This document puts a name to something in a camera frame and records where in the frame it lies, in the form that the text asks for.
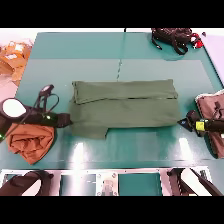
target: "maroon cloth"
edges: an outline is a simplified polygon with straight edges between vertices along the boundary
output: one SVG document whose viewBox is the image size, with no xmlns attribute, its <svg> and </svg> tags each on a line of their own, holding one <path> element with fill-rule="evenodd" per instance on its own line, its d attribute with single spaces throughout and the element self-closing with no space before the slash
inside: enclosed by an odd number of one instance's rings
<svg viewBox="0 0 224 224">
<path fill-rule="evenodd" d="M 224 108 L 224 94 L 216 96 L 203 96 L 198 99 L 197 105 L 203 118 L 211 119 L 213 117 L 216 108 L 215 102 L 217 101 L 219 102 L 221 108 Z M 219 132 L 208 133 L 212 150 L 215 154 L 217 154 L 218 158 L 224 158 L 224 139 L 221 138 L 221 134 L 222 133 Z"/>
</svg>

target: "green tabletop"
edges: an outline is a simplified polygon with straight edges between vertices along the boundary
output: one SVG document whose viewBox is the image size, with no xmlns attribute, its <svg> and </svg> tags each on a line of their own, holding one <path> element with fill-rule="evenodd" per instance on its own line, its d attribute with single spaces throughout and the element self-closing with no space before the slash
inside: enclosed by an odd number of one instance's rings
<svg viewBox="0 0 224 224">
<path fill-rule="evenodd" d="M 171 46 L 164 43 L 161 44 L 163 50 L 158 50 L 151 43 L 150 38 L 151 34 L 146 33 L 40 33 L 37 35 L 16 97 L 23 103 L 32 105 L 41 87 L 53 84 L 55 86 L 54 92 L 60 97 L 60 103 L 55 111 L 66 112 L 68 102 L 73 95 L 72 81 L 114 81 L 118 74 L 120 59 L 135 59 L 135 63 L 138 64 L 136 66 L 139 66 L 142 59 L 200 60 L 206 71 L 206 81 L 203 79 L 200 81 L 201 83 L 209 83 L 209 85 L 204 85 L 205 88 L 202 93 L 206 90 L 215 92 L 223 88 L 204 48 L 195 50 L 189 45 L 189 52 L 185 56 L 179 56 Z M 122 61 L 120 75 L 130 71 L 128 65 L 130 60 L 129 62 L 127 62 L 128 60 Z M 142 69 L 146 71 L 147 66 L 144 65 Z M 127 79 L 124 78 L 124 81 L 129 80 L 130 77 L 132 80 L 138 80 L 138 77 L 133 78 L 133 76 L 134 74 Z M 154 135 L 162 140 L 166 138 L 167 133 L 172 133 L 172 130 L 177 127 L 156 129 Z M 197 154 L 198 157 L 193 159 L 189 159 L 187 156 L 178 156 L 178 153 L 181 152 L 175 146 L 177 140 L 171 142 L 168 148 L 164 143 L 164 148 L 170 152 L 168 157 L 158 156 L 158 153 L 152 150 L 152 147 L 158 144 L 158 142 L 150 141 L 150 136 L 152 136 L 150 133 L 152 132 L 153 130 L 150 128 L 113 129 L 110 130 L 108 139 L 92 140 L 72 136 L 70 128 L 67 127 L 58 130 L 56 141 L 51 150 L 33 166 L 30 166 L 19 155 L 8 152 L 6 143 L 2 143 L 0 168 L 105 169 L 208 165 L 213 182 L 224 192 L 224 185 L 222 184 L 224 177 L 221 176 L 224 161 L 215 159 L 210 152 L 208 141 L 199 139 L 194 133 L 187 133 L 186 130 L 181 129 L 179 133 L 187 135 L 188 142 L 196 142 L 197 147 L 200 147 L 200 152 L 206 153 L 206 156 L 201 157 L 199 153 Z M 190 150 L 194 154 L 197 149 L 190 147 Z"/>
</svg>

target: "rust-colored cloth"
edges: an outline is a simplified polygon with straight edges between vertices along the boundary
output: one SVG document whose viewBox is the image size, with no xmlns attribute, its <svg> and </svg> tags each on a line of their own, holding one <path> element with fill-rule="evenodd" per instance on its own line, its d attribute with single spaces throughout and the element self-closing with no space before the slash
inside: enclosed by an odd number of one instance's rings
<svg viewBox="0 0 224 224">
<path fill-rule="evenodd" d="M 12 124 L 8 132 L 17 124 Z M 9 150 L 19 153 L 30 165 L 42 159 L 54 140 L 54 128 L 21 124 L 7 138 Z"/>
<path fill-rule="evenodd" d="M 203 118 L 212 118 L 216 108 L 215 102 L 217 101 L 220 103 L 221 108 L 224 108 L 224 94 L 203 96 L 197 100 L 197 105 Z M 208 135 L 213 152 L 217 154 L 218 158 L 224 158 L 224 139 L 221 137 L 221 133 L 209 132 Z"/>
</svg>

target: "yellow sticker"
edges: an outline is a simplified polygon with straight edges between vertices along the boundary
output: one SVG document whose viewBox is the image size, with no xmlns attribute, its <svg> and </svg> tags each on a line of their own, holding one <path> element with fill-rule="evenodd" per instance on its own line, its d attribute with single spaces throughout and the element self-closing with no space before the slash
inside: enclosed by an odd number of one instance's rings
<svg viewBox="0 0 224 224">
<path fill-rule="evenodd" d="M 205 130 L 204 121 L 196 121 L 196 130 L 198 130 L 198 131 L 204 131 Z"/>
</svg>

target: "green fabric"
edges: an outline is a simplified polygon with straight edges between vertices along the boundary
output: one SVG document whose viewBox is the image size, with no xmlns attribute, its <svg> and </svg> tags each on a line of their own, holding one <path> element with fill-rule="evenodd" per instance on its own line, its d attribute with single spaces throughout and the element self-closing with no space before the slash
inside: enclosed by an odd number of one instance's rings
<svg viewBox="0 0 224 224">
<path fill-rule="evenodd" d="M 74 135 L 105 138 L 108 128 L 161 127 L 180 120 L 173 80 L 73 82 Z"/>
</svg>

